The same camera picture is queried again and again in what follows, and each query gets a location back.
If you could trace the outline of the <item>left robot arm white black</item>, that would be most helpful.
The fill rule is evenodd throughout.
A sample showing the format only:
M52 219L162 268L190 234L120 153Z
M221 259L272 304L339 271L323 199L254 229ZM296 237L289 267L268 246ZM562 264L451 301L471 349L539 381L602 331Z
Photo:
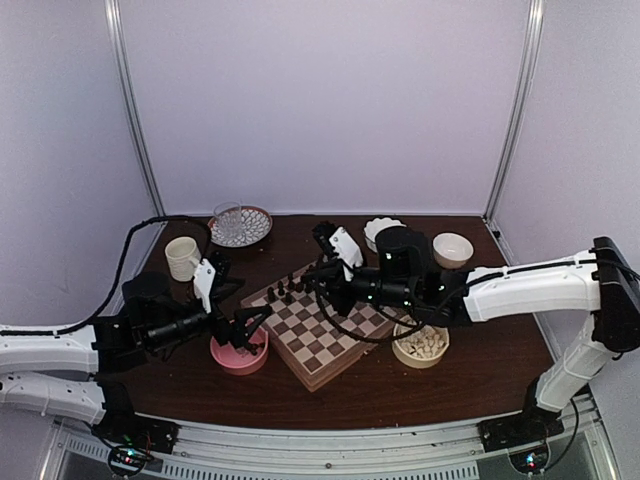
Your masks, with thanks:
M143 436L144 424L124 385L82 382L74 386L59 378L59 373L127 372L204 333L221 346L256 354L259 346L251 338L272 314L272 307L239 309L233 319L227 319L217 305L242 284L239 279L211 282L207 293L180 303L172 297L166 275L147 272L123 284L124 305L113 316L47 330L3 326L1 399L42 414L105 425L121 443L133 444Z

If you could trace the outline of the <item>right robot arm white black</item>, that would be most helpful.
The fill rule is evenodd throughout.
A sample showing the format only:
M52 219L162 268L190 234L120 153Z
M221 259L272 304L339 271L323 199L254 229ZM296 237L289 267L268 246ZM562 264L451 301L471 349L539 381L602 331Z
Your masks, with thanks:
M347 316L364 302L380 313L408 315L401 338L426 327L453 328L517 315L583 311L587 318L560 360L531 382L522 412L511 416L519 440L535 440L603 367L639 347L639 275L615 242L594 239L569 257L517 267L446 269L432 241L406 226L375 237L378 265L367 266L348 231L317 224L321 249L304 276L322 315Z

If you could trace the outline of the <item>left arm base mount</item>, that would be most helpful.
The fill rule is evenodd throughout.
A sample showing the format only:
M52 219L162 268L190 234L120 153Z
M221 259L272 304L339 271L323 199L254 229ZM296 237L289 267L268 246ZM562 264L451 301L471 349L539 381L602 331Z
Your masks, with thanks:
M156 460L157 453L171 454L180 430L175 422L114 412L107 412L99 423L87 426L107 447L107 466L120 477L141 473Z

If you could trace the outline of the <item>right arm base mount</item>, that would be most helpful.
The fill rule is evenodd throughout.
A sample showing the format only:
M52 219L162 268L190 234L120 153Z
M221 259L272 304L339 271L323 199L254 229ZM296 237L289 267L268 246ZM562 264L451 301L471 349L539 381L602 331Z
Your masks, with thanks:
M521 412L484 420L478 424L478 431L486 453L506 450L511 466L532 476L550 465L549 440L565 429L557 416Z

